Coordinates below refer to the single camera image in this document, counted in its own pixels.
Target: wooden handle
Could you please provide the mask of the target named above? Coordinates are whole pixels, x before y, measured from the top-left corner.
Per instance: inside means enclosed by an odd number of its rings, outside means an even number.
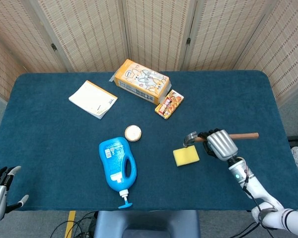
[[[254,133],[244,133],[244,134],[230,134],[229,135],[232,140],[242,140],[242,139],[257,139],[259,137],[259,134],[257,132]],[[201,137],[196,137],[195,141],[197,142],[203,142],[205,139]]]

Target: yellow tape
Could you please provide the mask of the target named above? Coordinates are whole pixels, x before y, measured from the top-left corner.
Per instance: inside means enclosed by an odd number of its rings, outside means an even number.
[[[76,213],[76,211],[70,211],[69,212],[68,221],[74,221],[75,213]],[[65,231],[64,238],[71,238],[72,237],[73,225],[74,225],[74,222],[68,222],[68,224],[66,226],[66,231]]]
[[[114,98],[117,98],[116,96],[114,96],[114,95],[112,95],[111,93],[107,92],[105,89],[102,89],[101,87],[98,87],[96,84],[94,84],[94,83],[92,83],[92,82],[90,82],[90,81],[88,81],[88,80],[86,80],[86,82],[89,83],[89,84],[91,84],[91,85],[93,85],[94,87],[100,89],[101,91],[103,91],[103,92],[109,94],[110,96],[112,96],[112,97],[114,97]]]

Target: floor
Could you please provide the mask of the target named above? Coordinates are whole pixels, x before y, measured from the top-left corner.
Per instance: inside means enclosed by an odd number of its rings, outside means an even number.
[[[0,121],[5,104],[0,102]],[[280,108],[281,117],[287,135],[298,135],[298,95]],[[81,219],[88,211],[76,211],[75,221]],[[7,214],[0,222],[0,238],[49,238],[54,228],[68,219],[66,211],[14,211]],[[88,219],[82,221],[83,230],[87,230]],[[253,220],[246,211],[200,211],[200,229],[203,238],[227,238],[239,233]],[[53,234],[53,238],[65,236],[66,224],[61,225]],[[275,238],[294,238],[286,231],[272,231]],[[259,227],[247,236],[248,238],[269,237],[266,230]]]

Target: cartoon print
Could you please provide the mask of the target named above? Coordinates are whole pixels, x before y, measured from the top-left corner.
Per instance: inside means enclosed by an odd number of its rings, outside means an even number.
[[[161,88],[166,84],[166,77],[149,69],[142,69],[139,64],[132,64],[125,72],[125,79],[155,94],[159,94]]]
[[[149,88],[149,91],[154,92],[158,95],[160,92],[160,89],[166,84],[166,80],[165,79],[159,80],[154,78],[153,81],[155,82],[155,86],[151,86]]]

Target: black wire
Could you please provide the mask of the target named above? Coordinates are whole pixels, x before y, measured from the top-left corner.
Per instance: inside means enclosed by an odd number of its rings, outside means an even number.
[[[81,232],[81,233],[79,233],[79,234],[78,234],[76,237],[74,237],[74,238],[83,238],[82,235],[88,235],[88,237],[90,237],[90,235],[89,235],[88,232]]]
[[[259,226],[259,223],[257,223],[256,226],[254,226],[252,229],[250,229],[248,232],[246,232],[244,235],[242,235],[242,236],[240,236],[240,237],[238,237],[238,238],[242,238],[242,237],[248,235],[248,234],[251,233],[253,230],[255,230],[258,226]]]
[[[243,232],[245,232],[250,226],[254,225],[255,223],[256,223],[256,222],[253,222],[253,223],[249,224],[249,226],[246,227],[243,231],[241,231],[240,233],[238,233],[238,234],[236,234],[236,235],[234,235],[234,236],[232,236],[232,237],[230,237],[230,238],[234,238],[234,237],[239,236],[240,234],[242,234]]]
[[[95,213],[95,212],[97,212],[97,211],[93,211],[93,212],[88,212],[88,213],[86,213],[86,214],[82,217],[82,219],[80,219],[80,220],[78,221],[78,223],[80,223],[80,222],[81,222],[86,216],[88,216],[89,214],[92,214],[92,213]],[[75,232],[74,232],[74,237],[75,237],[75,235],[76,235],[77,229],[78,229],[78,227],[76,227],[76,230],[75,230]]]
[[[244,191],[245,191],[245,192],[252,198],[252,200],[255,202],[255,204],[256,204],[258,210],[261,211],[261,209],[260,209],[260,207],[259,207],[259,205],[258,205],[256,199],[253,197],[253,195],[252,195],[247,189],[244,190]]]
[[[80,224],[82,220],[85,220],[85,219],[91,219],[91,218],[93,218],[93,217],[85,217],[85,218],[82,218],[82,219],[78,220],[77,223]],[[71,227],[71,229],[69,230],[68,234],[66,235],[66,238],[68,238],[68,236],[69,236],[71,230],[73,230],[74,226]]]
[[[274,238],[273,235],[270,233],[270,231],[266,228],[268,234],[270,235],[270,237]]]
[[[58,227],[60,227],[61,225],[63,225],[64,223],[67,223],[67,222],[73,222],[73,223],[75,223],[75,224],[77,225],[77,227],[79,227],[80,232],[82,232],[82,229],[81,229],[79,223],[77,223],[76,221],[65,221],[65,222],[60,223],[57,227],[55,227],[55,229],[53,230],[53,232],[52,232],[50,238],[52,238],[54,232],[57,230]]]

